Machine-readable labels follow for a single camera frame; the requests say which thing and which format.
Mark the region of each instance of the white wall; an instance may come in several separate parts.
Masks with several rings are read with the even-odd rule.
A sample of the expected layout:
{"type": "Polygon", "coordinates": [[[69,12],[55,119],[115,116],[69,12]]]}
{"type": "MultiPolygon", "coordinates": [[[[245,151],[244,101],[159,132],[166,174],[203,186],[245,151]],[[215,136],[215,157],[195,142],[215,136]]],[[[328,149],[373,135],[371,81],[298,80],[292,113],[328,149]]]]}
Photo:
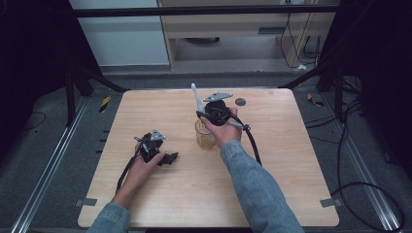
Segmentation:
{"type": "MultiPolygon", "coordinates": [[[[73,9],[157,7],[155,0],[70,0],[73,9]]],[[[168,65],[159,17],[79,18],[99,66],[168,65]]]]}

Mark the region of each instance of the wooden table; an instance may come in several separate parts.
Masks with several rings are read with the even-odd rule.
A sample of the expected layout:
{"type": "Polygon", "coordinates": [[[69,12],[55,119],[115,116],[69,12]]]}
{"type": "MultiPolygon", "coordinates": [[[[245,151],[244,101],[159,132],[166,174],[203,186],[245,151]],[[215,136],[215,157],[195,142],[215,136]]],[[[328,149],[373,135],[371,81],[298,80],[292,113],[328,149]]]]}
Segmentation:
{"type": "MultiPolygon", "coordinates": [[[[201,98],[215,92],[199,89],[201,98]]],[[[328,199],[326,182],[292,92],[288,89],[219,89],[240,119],[252,127],[263,167],[277,180],[302,226],[335,226],[339,218],[328,199]],[[236,106],[237,98],[246,100],[236,106]]],[[[166,136],[161,146],[179,153],[172,165],[157,167],[131,205],[135,227],[248,227],[219,148],[204,150],[196,143],[197,120],[193,92],[133,90],[122,97],[106,146],[83,206],[80,226],[91,226],[115,194],[119,176],[134,152],[135,136],[155,128],[166,136]]],[[[254,156],[244,134],[242,145],[254,156]]]]}

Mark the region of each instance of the blue sleeve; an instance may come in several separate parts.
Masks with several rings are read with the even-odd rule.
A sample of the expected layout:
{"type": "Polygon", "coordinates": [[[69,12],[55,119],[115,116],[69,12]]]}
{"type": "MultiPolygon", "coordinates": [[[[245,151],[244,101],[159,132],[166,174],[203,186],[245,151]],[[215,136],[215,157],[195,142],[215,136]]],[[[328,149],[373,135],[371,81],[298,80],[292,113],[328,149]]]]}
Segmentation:
{"type": "Polygon", "coordinates": [[[254,232],[303,232],[279,185],[246,154],[240,142],[224,144],[221,157],[232,178],[243,213],[254,232]]]}
{"type": "Polygon", "coordinates": [[[130,212],[115,204],[108,203],[99,213],[87,233],[127,232],[130,224],[130,212]]]}

